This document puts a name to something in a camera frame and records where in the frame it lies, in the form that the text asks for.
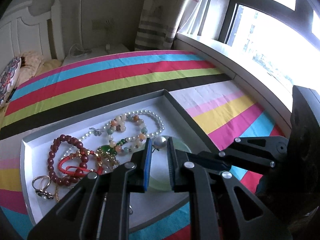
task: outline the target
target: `patterned pillow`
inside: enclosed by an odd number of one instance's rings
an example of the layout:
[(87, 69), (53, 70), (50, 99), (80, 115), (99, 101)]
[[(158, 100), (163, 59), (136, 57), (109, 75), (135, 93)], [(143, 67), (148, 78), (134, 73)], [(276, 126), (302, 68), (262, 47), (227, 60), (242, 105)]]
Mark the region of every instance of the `patterned pillow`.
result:
[(20, 66), (21, 58), (15, 57), (8, 63), (0, 76), (0, 109), (4, 107), (7, 98), (18, 80)]

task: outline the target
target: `blue gripper pad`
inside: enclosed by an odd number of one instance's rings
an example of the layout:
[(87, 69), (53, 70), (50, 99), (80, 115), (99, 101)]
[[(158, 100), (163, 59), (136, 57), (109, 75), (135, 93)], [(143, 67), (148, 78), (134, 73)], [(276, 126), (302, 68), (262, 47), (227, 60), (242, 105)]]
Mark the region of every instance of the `blue gripper pad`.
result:
[(146, 141), (146, 146), (144, 148), (145, 155), (145, 163), (143, 169), (143, 187), (144, 190), (147, 191), (149, 186), (149, 178), (150, 178), (150, 167), (151, 167), (151, 155), (152, 155), (152, 140), (150, 138)]

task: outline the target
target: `bed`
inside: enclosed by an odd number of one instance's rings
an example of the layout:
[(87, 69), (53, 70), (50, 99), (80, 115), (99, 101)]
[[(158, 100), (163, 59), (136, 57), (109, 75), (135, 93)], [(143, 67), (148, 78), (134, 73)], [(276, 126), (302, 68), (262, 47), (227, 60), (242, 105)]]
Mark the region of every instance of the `bed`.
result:
[[(32, 224), (21, 190), (21, 139), (76, 114), (160, 89), (173, 95), (219, 149), (227, 147), (235, 137), (283, 135), (253, 98), (192, 52), (121, 53), (51, 70), (17, 88), (0, 129), (0, 206), (23, 238)], [(261, 175), (237, 167), (231, 171), (255, 191)], [(188, 239), (189, 223), (186, 204), (129, 238)]]

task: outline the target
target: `wall outlet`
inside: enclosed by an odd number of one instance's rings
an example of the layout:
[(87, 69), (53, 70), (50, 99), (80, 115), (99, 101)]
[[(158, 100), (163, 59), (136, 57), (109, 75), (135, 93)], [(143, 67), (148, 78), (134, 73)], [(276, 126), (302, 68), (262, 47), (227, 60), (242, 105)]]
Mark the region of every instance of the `wall outlet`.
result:
[(113, 18), (110, 19), (95, 19), (92, 20), (92, 30), (109, 30), (113, 28), (114, 20)]

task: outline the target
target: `white headboard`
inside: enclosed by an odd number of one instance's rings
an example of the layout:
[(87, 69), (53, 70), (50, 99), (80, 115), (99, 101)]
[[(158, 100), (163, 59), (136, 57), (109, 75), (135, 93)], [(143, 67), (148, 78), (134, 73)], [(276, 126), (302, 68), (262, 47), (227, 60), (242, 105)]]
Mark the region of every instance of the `white headboard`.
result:
[(61, 3), (54, 0), (51, 11), (38, 16), (29, 13), (32, 1), (20, 3), (7, 10), (0, 20), (0, 73), (7, 63), (20, 53), (35, 50), (45, 60), (52, 58), (48, 20), (52, 22), (54, 51), (58, 60), (64, 60), (64, 49), (61, 29)]

